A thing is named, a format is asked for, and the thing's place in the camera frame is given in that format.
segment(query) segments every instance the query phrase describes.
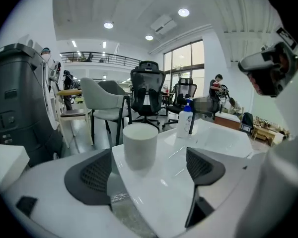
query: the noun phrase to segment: spray bottle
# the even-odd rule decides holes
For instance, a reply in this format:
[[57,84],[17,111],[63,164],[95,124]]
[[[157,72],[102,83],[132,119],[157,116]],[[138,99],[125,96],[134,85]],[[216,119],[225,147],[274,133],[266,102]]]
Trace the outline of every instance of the spray bottle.
[[177,127],[177,137],[187,137],[190,130],[193,113],[190,107],[191,99],[187,99],[187,105],[179,114],[179,123]]

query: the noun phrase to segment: man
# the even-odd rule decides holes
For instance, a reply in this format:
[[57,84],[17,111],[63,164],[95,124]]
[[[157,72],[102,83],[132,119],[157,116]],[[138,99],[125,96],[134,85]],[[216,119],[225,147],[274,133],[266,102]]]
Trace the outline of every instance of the man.
[[211,97],[216,96],[216,91],[219,91],[220,93],[223,91],[220,85],[220,81],[223,80],[223,77],[221,74],[216,75],[215,79],[212,79],[210,81],[210,89],[209,94]]
[[[63,73],[64,78],[64,90],[69,90],[71,88],[71,84],[73,81],[73,75],[66,69]],[[66,110],[72,110],[71,105],[71,96],[64,96],[64,104],[66,106]]]
[[215,119],[215,113],[220,109],[220,99],[216,95],[216,91],[222,92],[220,81],[223,79],[221,74],[216,75],[215,79],[210,81],[209,98],[212,100],[211,112],[213,113],[213,119]]
[[[52,59],[52,56],[51,56],[51,50],[49,48],[42,49],[41,57],[45,60],[47,66],[49,68],[49,75],[50,75],[50,72],[51,72],[51,69],[53,68],[53,63],[54,63],[54,60]],[[51,80],[50,79],[48,79],[48,84],[49,84],[49,92],[50,92],[51,91]]]

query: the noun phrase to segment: gray chair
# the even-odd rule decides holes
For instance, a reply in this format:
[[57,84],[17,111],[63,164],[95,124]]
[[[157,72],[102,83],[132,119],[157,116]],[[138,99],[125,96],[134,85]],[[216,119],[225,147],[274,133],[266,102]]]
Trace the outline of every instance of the gray chair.
[[108,93],[116,95],[126,95],[124,89],[121,88],[114,80],[100,81],[98,82],[98,84]]
[[[109,93],[91,78],[82,78],[80,80],[80,86],[87,108],[92,109],[91,135],[93,142],[95,142],[94,118],[98,118],[105,120],[106,129],[109,133],[111,132],[107,121],[117,123],[116,145],[118,145],[121,123],[123,123],[123,128],[125,126],[123,118],[128,116],[129,124],[132,123],[129,96]],[[127,100],[128,109],[124,107],[125,100]]]

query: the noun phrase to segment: white table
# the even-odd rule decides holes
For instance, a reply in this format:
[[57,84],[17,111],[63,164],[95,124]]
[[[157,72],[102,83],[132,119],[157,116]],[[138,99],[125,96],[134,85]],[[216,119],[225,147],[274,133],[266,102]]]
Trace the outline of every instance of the white table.
[[228,113],[219,113],[217,112],[215,114],[216,117],[220,117],[220,118],[224,118],[224,119],[227,119],[227,120],[231,120],[231,121],[235,121],[235,122],[238,122],[240,123],[240,119],[238,119],[237,116],[235,115],[232,115],[232,114],[228,114]]
[[0,192],[20,177],[29,160],[24,146],[0,144]]
[[187,139],[176,138],[176,129],[158,135],[156,159],[151,168],[133,171],[123,145],[112,152],[125,187],[140,214],[160,238],[171,238],[184,228],[194,191],[186,169],[186,147],[202,148],[237,157],[251,157],[253,149],[241,131],[196,120]]

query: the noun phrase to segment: railing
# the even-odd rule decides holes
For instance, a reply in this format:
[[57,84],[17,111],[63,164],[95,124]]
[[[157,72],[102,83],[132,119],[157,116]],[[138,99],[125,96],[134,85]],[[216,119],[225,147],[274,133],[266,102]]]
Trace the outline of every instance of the railing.
[[123,57],[114,54],[103,54],[100,52],[64,52],[61,53],[62,62],[98,62],[109,63],[121,66],[135,68],[139,65],[140,60]]

